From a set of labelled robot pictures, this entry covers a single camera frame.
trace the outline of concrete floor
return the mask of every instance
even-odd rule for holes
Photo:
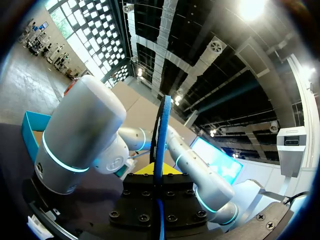
[[[51,115],[70,82],[45,58],[16,43],[0,79],[0,123],[20,125],[25,111]]]

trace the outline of black ceiling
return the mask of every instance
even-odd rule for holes
[[[135,4],[136,34],[156,43],[160,32],[164,1],[131,0],[125,2]],[[195,121],[196,129],[203,129],[207,134],[213,125],[216,128],[232,125],[247,126],[277,120],[270,99],[251,71],[243,70],[246,65],[236,56],[236,49],[245,40],[252,37],[263,51],[268,51],[272,46],[279,44],[279,39],[284,39],[288,33],[284,30],[289,31],[289,26],[286,26],[287,22],[281,17],[278,9],[270,7],[266,8],[267,13],[263,21],[258,20],[246,24],[235,14],[237,7],[238,5],[233,0],[179,0],[170,29],[167,49],[191,66],[196,64],[213,37],[219,38],[226,44],[226,48],[204,74],[197,77],[196,83],[183,96],[180,105],[173,105],[173,110],[185,120],[194,110],[200,111]],[[140,44],[137,44],[137,50],[139,63],[146,72],[144,77],[152,83],[156,53]],[[287,61],[281,60],[273,52],[269,54],[269,57],[292,102],[296,125],[301,126],[303,125],[302,105],[290,66]],[[240,71],[243,73],[225,84]],[[160,91],[174,98],[187,75],[182,69],[165,59]],[[276,134],[256,132],[255,136],[262,145],[274,146],[276,144]],[[214,143],[208,135],[203,137]],[[223,138],[226,137],[229,142],[244,143],[245,141],[246,144],[251,144],[243,132]],[[242,158],[245,156],[260,158],[255,150],[242,149],[241,151],[241,149],[232,147],[223,147],[223,149],[230,156],[238,152],[241,153]],[[265,156],[271,161],[279,160],[276,151],[266,150]]]

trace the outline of ceiling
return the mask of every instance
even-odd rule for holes
[[[246,21],[233,0],[127,3],[134,4],[134,20],[125,14],[123,24],[131,39],[127,56],[136,49],[138,62],[133,67],[143,68],[152,90],[161,93],[157,97],[175,98],[182,91],[179,106],[172,104],[173,111],[186,120],[197,110],[192,129],[228,155],[279,163],[277,133],[269,130],[271,122],[277,121],[279,128],[304,122],[298,87],[286,61],[301,44],[282,6],[268,1],[261,16]],[[225,45],[222,53],[194,83],[181,89],[213,38]],[[212,129],[218,129],[214,137],[210,137]]]

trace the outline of monitor screen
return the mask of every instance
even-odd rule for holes
[[[42,24],[42,26],[43,26],[44,28],[47,28],[47,27],[48,27],[48,23],[45,21],[45,22]]]
[[[198,137],[191,148],[210,165],[213,171],[223,177],[229,184],[233,184],[243,165],[236,159],[228,156],[218,148]]]

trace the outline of yellow panel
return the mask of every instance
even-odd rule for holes
[[[154,165],[155,165],[154,162],[150,163],[148,166],[145,166],[144,168],[140,169],[139,171],[135,172],[134,174],[153,175],[154,174]],[[163,168],[162,168],[162,174],[167,175],[167,174],[182,174],[182,173],[164,162]]]

